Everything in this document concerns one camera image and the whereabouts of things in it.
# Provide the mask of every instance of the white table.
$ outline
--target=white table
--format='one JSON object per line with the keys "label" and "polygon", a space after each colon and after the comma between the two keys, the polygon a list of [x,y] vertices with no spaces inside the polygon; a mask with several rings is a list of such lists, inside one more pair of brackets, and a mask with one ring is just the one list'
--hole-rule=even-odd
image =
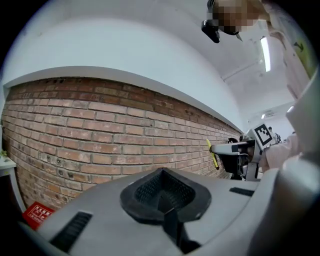
{"label": "white table", "polygon": [[17,184],[16,174],[15,174],[16,166],[17,164],[14,161],[12,161],[9,157],[6,157],[4,162],[0,162],[0,177],[7,176],[7,175],[10,176],[11,186],[12,186],[15,199],[20,207],[21,212],[24,213],[26,211],[26,207],[25,207],[24,201],[22,200],[19,187]]}

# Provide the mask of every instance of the black slot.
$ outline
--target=black slot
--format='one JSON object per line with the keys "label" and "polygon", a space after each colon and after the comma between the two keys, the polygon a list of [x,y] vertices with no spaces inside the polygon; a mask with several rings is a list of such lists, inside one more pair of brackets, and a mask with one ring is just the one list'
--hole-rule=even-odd
{"label": "black slot", "polygon": [[233,193],[240,194],[240,195],[248,196],[248,197],[252,197],[254,194],[253,190],[244,189],[244,188],[240,188],[240,187],[232,187],[229,189],[229,191],[233,192]]}
{"label": "black slot", "polygon": [[68,253],[72,245],[87,226],[92,214],[78,212],[72,220],[51,240],[51,244],[61,251]]}

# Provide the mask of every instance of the black camera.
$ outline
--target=black camera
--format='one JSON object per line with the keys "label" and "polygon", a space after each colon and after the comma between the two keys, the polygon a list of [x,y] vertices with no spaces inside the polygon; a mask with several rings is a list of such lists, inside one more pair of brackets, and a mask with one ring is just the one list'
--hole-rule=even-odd
{"label": "black camera", "polygon": [[220,42],[219,28],[214,26],[211,20],[204,20],[201,25],[201,30],[216,44]]}

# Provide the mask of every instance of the fluorescent light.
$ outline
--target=fluorescent light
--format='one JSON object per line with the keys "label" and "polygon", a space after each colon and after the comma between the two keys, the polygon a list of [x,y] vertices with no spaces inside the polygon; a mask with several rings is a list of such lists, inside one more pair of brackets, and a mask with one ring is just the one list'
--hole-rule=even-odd
{"label": "fluorescent light", "polygon": [[287,112],[290,112],[292,109],[294,108],[294,106],[291,106]]}
{"label": "fluorescent light", "polygon": [[269,72],[271,69],[271,65],[268,41],[266,37],[262,38],[260,41],[263,49],[265,72]]}

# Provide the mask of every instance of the red label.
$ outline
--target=red label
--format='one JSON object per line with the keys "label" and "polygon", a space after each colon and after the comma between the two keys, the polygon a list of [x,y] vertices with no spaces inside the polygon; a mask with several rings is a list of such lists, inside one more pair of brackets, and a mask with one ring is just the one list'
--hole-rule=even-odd
{"label": "red label", "polygon": [[42,222],[46,220],[55,211],[44,206],[39,202],[34,202],[26,211],[22,214],[23,218],[29,224],[29,226],[36,230]]}

